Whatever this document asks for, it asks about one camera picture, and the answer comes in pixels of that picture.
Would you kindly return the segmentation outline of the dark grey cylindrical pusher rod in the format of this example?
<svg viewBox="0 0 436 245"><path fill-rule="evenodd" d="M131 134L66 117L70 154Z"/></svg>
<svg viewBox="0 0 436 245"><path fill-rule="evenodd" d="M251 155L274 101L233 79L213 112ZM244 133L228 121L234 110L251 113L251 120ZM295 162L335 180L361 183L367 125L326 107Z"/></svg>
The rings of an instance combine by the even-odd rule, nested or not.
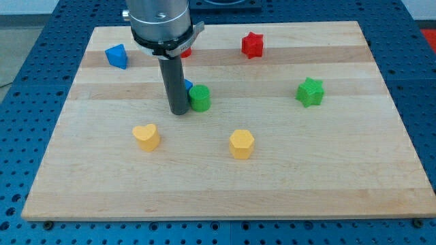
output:
<svg viewBox="0 0 436 245"><path fill-rule="evenodd" d="M189 109L189 102L181 57L176 56L169 60L159 59L159 66L171 113L185 114Z"/></svg>

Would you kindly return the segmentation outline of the red block behind arm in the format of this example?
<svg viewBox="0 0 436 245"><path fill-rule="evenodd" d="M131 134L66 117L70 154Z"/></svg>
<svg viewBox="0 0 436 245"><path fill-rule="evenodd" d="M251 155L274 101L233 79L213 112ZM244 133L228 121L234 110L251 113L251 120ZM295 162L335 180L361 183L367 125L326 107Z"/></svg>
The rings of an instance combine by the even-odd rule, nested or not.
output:
<svg viewBox="0 0 436 245"><path fill-rule="evenodd" d="M182 58L187 58L191 55L192 51L191 48L186 49L184 52L181 53Z"/></svg>

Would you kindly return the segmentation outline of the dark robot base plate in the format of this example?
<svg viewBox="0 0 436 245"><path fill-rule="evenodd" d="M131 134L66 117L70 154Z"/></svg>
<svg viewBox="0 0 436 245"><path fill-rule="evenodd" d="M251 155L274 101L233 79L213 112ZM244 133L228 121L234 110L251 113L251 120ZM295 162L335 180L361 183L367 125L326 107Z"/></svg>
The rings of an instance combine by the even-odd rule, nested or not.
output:
<svg viewBox="0 0 436 245"><path fill-rule="evenodd" d="M193 12L239 11L262 9L262 0L188 0Z"/></svg>

